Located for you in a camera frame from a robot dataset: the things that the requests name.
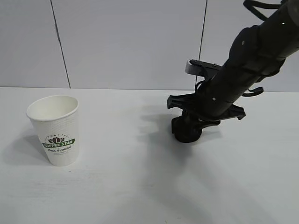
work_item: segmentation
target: white table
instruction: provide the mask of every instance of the white table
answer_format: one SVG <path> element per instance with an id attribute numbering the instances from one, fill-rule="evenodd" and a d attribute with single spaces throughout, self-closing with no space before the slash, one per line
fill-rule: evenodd
<path id="1" fill-rule="evenodd" d="M 241 98 L 242 120 L 177 142 L 170 94 L 0 88 L 1 224 L 297 224 L 299 93 Z M 80 101 L 79 159 L 49 164 L 27 106 Z"/>

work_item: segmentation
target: white paper cup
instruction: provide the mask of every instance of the white paper cup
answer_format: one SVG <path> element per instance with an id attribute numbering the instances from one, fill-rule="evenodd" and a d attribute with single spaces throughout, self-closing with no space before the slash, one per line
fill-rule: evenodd
<path id="1" fill-rule="evenodd" d="M 34 102 L 26 111 L 55 166 L 69 165 L 78 157 L 78 106 L 73 97 L 50 96 Z"/>

